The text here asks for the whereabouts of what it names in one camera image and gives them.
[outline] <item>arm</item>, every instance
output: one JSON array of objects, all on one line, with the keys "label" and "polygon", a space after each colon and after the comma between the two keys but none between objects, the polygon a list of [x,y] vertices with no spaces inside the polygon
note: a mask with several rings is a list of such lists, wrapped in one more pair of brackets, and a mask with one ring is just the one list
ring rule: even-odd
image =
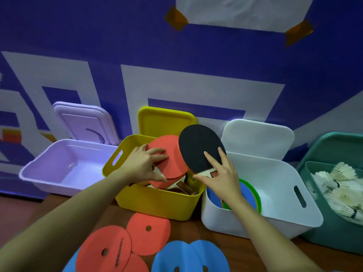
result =
[{"label": "arm", "polygon": [[0,272],[62,271],[91,233],[103,211],[130,183],[166,181],[152,164],[167,158],[164,149],[135,148],[108,177],[79,192],[39,219],[0,250]]},{"label": "arm", "polygon": [[268,220],[260,215],[242,196],[236,169],[225,153],[218,148],[222,165],[205,152],[211,165],[218,171],[216,178],[194,177],[208,187],[237,215],[269,272],[321,272],[296,245]]}]

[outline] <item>table surface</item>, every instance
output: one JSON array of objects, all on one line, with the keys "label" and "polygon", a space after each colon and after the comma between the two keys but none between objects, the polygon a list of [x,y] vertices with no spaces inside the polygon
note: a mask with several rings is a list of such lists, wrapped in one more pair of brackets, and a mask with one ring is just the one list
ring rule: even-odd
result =
[{"label": "table surface", "polygon": [[[46,215],[57,206],[65,202],[69,197],[50,195],[39,205],[28,220],[30,225]],[[113,202],[104,211],[93,231],[108,225],[118,225],[126,228],[126,225],[135,212],[120,208]],[[192,218],[186,222],[171,220],[171,233],[169,242],[183,240],[191,243],[195,240],[208,240],[216,244],[226,256],[231,272],[253,271],[266,272],[266,268],[258,256],[251,241],[245,238],[215,233],[208,230],[200,220],[200,202],[197,205]],[[293,242],[313,261],[325,271],[363,271],[363,256],[337,251],[323,246],[309,243],[302,238],[294,238]],[[143,257],[151,270],[155,255]]]}]

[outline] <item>purple box lid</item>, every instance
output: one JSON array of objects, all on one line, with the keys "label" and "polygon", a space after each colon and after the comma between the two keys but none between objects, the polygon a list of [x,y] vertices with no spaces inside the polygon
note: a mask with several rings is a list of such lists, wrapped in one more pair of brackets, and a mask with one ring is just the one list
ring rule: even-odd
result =
[{"label": "purple box lid", "polygon": [[73,139],[120,144],[110,114],[101,107],[58,101],[53,104],[53,109]]}]

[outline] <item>yellow storage box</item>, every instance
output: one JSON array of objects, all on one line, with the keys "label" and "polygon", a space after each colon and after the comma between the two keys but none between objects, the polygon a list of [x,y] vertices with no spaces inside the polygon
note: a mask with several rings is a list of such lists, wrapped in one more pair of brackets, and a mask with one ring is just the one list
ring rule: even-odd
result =
[{"label": "yellow storage box", "polygon": [[[196,123],[195,116],[187,112],[154,107],[142,108],[139,112],[139,128],[142,134],[130,135],[121,142],[103,167],[103,174],[108,176],[120,168],[135,147],[150,143],[156,138],[146,134],[179,135],[185,127]],[[121,157],[113,165],[121,151]],[[188,181],[193,190],[198,192],[197,195],[179,194],[135,184],[124,188],[116,196],[116,201],[120,207],[132,211],[180,221],[188,220],[206,188],[204,184],[193,178],[191,172],[188,172]]]}]

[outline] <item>box lid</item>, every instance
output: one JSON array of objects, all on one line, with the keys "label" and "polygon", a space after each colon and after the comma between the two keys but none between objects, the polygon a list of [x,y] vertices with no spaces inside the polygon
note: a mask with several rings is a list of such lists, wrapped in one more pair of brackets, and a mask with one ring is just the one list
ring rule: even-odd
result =
[{"label": "box lid", "polygon": [[141,108],[138,120],[140,134],[152,137],[168,134],[179,136],[185,127],[198,124],[191,113],[155,107]]},{"label": "box lid", "polygon": [[322,135],[307,151],[296,170],[307,161],[335,165],[344,162],[355,169],[363,168],[363,134],[330,132]]},{"label": "box lid", "polygon": [[110,114],[98,106],[58,101],[53,109],[73,139],[119,145]]},{"label": "box lid", "polygon": [[234,119],[224,127],[221,141],[231,153],[282,160],[294,138],[285,126]]}]

